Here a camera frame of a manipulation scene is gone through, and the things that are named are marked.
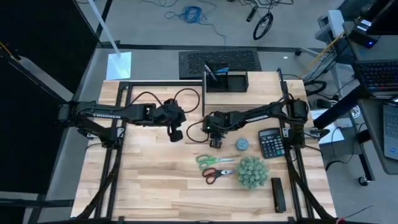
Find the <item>red scissors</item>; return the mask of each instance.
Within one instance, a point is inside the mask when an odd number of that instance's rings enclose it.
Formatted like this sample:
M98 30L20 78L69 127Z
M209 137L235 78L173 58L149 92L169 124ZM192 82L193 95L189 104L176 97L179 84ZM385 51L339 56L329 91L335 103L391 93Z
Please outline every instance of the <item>red scissors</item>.
M221 177L222 175L233 173L235 173L235 171L233 170L218 170L215 168L207 168L201 173L201 175L203 177L206 177L207 184L213 184L216 179Z

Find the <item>gray floor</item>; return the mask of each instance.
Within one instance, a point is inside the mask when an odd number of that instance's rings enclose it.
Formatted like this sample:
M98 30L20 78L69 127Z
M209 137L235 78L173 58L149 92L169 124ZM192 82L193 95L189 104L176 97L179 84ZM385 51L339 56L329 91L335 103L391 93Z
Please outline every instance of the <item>gray floor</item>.
M95 2L100 12L102 12L105 2L105 0ZM259 41L254 41L251 37L258 16L251 23L245 21L250 11L249 6L240 6L237 1L231 3L225 0L211 0L211 2L217 4L218 8L208 15L209 21L215 24L220 33L228 36L227 45L229 46L324 48L325 44L314 38L314 33L318 30L317 18L326 14L327 10L335 9L342 1L301 0L295 2L293 6L277 6L272 10L275 17L272 29ZM223 45L222 38L217 36L211 27L186 24L178 19L168 21L164 18L165 12L169 10L179 12L186 4L197 4L204 9L209 8L206 4L198 3L196 0L179 1L174 7L168 9L137 0L114 0L106 23L114 38L123 44ZM82 4L80 7L95 30L98 21L96 21L90 6ZM107 41L104 35L101 36L101 40ZM131 79L173 80L178 78L178 51L129 51L132 52ZM98 99L102 81L106 76L106 61L108 54L111 53L113 50L96 50L79 100ZM259 52L259 58L262 69L265 71L273 71L280 67L283 73L295 75L299 75L304 66L313 59L307 54L296 57L292 53L283 52ZM153 63L162 69L154 68ZM343 83L351 80L352 73L341 68L338 68L338 73ZM325 92L334 93L336 88L331 74L325 74L323 79L329 83ZM348 85L343 92L349 92L355 85L357 85L355 82ZM315 99L314 96L310 97L310 101ZM361 118L356 121L358 124L362 122ZM346 142L352 142L352 139L347 139ZM86 145L87 140L81 137L75 129L68 131L47 199L73 199L75 197L84 160L83 149ZM336 149L339 151L338 154L349 154L351 148L348 146L349 144L347 147ZM368 205L373 205L349 220L395 223L398 219L398 213L395 211L398 207L398 193L394 187L398 185L398 177L384 173L371 142L366 143L365 149L376 177L376 181L371 182L368 187L362 187L357 183L357 178L363 175L357 156L354 156L349 164L334 164L327 172L337 214L339 217L344 217ZM10 194L8 197L24 198L21 195ZM70 212L71 208L43 209L40 221L65 220L69 218Z

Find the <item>wooden tabletop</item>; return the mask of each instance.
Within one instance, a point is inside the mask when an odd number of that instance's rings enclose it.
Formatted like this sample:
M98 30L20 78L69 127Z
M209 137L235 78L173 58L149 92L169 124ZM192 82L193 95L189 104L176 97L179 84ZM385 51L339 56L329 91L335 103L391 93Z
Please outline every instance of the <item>wooden tabletop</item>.
M282 92L276 72L249 72L247 93L207 93L205 111L246 110L277 101ZM287 80L289 92L296 98L307 100L300 80ZM114 105L118 82L105 81L99 103ZM135 86L132 98L143 91L150 91L161 101L173 98L180 89L189 86ZM201 87L194 86L201 95ZM184 91L177 98L184 110L190 110L197 103L192 91ZM136 103L157 103L150 95L143 95ZM264 160L268 166L269 179L279 177L285 193L287 211L275 213L271 181L255 190L245 189L237 181L236 174L226 175L213 185L206 184L195 161L200 154L216 157L233 157L235 161L214 164L219 169L233 169L243 156L257 156L262 159L257 133L261 129L279 127L277 119L266 119L247 124L244 128L230 132L223 139L221 149L210 148L208 142L195 143L186 137L187 127L202 119L201 105L192 113L186 114L187 121L180 128L184 139L171 143L166 128L140 127L127 125L125 133L121 169L119 172L113 220L125 216L126 220L213 220L213 221L286 221L294 217L289 175L284 157ZM103 126L111 126L107 119L95 119ZM306 126L313 126L309 118ZM201 126L190 129L190 136L205 139ZM238 138L246 138L249 148L237 151L234 144ZM307 139L307 145L319 147L316 140ZM310 148L302 149L308 186L314 196L333 216L336 215L330 194L326 172L320 153ZM97 192L105 149L93 146L86 152L80 183L73 205L72 217L78 215ZM303 215L305 204L299 191ZM103 215L106 211L106 194Z

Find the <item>green succulent ball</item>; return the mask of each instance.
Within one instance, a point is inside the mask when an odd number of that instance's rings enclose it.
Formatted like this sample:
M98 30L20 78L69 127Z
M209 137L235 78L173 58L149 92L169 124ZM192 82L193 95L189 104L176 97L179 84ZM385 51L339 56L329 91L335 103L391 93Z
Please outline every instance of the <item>green succulent ball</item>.
M249 189L264 186L268 179L268 170L264 161L258 157L246 156L236 166L239 182Z

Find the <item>blue cable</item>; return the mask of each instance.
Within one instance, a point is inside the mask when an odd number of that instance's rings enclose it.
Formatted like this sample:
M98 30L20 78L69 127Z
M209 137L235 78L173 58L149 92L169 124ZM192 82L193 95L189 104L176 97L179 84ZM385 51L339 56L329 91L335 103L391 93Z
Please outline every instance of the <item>blue cable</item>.
M160 6L160 7L172 7L174 6L178 0L175 0L175 2L173 2L171 5L167 6L167 0L164 0L164 3L161 3L161 0L159 0L159 3L157 4L156 2L152 2L152 1L148 1L148 0L143 0L144 2L149 2L152 4L155 4L156 6ZM217 6L211 2L207 2L204 0L199 0L200 2L203 3L207 3L207 4L211 4L213 6L213 9L210 9L207 12L203 13L203 10L201 7L199 6L185 6L182 9L182 13L177 14L175 11L168 11L164 14L164 17L166 19L171 19L173 17L178 17L180 20L183 20L189 24L199 24L199 25L203 25L203 26L212 26L214 31L216 32L217 35L221 36L224 39L224 47L226 46L226 39L227 36L220 34L217 29L216 26L212 23L203 23L202 21L207 20L207 14L209 14L211 11L214 11L215 9L217 9Z

